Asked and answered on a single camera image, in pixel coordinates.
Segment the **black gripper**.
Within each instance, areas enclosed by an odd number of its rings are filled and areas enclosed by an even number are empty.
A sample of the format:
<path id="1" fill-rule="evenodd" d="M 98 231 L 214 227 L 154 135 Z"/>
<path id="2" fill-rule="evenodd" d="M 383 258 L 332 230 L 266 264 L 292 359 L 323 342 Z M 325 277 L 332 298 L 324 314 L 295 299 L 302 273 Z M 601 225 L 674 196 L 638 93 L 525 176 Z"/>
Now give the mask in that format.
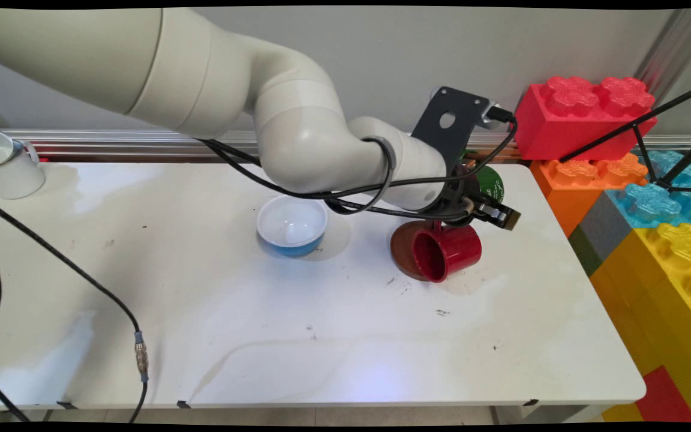
<path id="1" fill-rule="evenodd" d="M 521 214 L 496 200 L 483 199 L 476 175 L 443 183 L 437 197 L 437 220 L 444 224 L 484 221 L 512 232 Z"/>

